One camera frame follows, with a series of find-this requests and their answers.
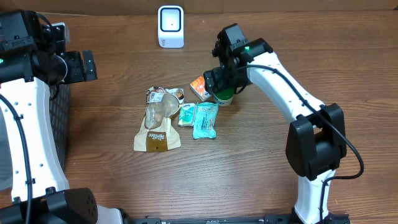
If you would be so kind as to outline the green lid jar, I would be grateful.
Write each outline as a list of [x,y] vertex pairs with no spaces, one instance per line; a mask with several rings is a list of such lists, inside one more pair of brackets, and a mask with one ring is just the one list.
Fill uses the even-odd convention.
[[213,99],[219,106],[229,106],[233,101],[233,97],[234,88],[229,88],[213,94]]

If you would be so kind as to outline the orange tissue pack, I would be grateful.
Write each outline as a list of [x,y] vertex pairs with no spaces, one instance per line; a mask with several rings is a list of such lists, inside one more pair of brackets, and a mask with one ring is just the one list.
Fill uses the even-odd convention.
[[200,76],[190,83],[190,88],[199,99],[206,101],[211,95],[205,90],[205,79]]

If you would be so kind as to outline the teal wet wipes pack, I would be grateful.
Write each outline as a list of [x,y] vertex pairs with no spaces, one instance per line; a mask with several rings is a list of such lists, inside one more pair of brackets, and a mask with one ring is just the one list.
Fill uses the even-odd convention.
[[219,106],[215,103],[204,102],[197,104],[197,111],[193,125],[193,138],[216,137],[215,121]]

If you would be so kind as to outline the green tissue pack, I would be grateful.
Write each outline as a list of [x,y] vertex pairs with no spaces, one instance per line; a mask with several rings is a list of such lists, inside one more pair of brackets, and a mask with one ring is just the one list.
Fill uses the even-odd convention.
[[181,127],[193,126],[197,105],[195,103],[184,103],[179,112],[178,125]]

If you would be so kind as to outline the brown white snack bag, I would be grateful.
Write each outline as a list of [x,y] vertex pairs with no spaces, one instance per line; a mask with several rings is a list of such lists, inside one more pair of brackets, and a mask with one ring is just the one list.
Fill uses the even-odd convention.
[[152,86],[146,91],[146,110],[133,149],[140,152],[165,152],[181,146],[180,135],[172,126],[185,101],[182,88]]

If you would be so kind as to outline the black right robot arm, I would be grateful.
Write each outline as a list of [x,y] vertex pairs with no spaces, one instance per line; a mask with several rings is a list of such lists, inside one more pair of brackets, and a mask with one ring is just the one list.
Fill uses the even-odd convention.
[[238,24],[223,28],[217,39],[212,55],[220,66],[203,74],[206,90],[239,94],[254,84],[289,124],[285,155],[298,175],[297,201],[290,214],[267,214],[264,223],[349,223],[348,215],[328,209],[330,179],[347,153],[343,110],[312,96],[264,39],[248,40]]

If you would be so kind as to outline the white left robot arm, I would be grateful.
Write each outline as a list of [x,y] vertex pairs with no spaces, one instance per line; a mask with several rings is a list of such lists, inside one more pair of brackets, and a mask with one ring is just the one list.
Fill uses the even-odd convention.
[[1,113],[11,152],[12,205],[2,223],[127,223],[120,208],[96,203],[88,188],[71,189],[58,159],[51,87],[97,79],[93,53],[66,51],[65,24],[34,11],[1,14]]

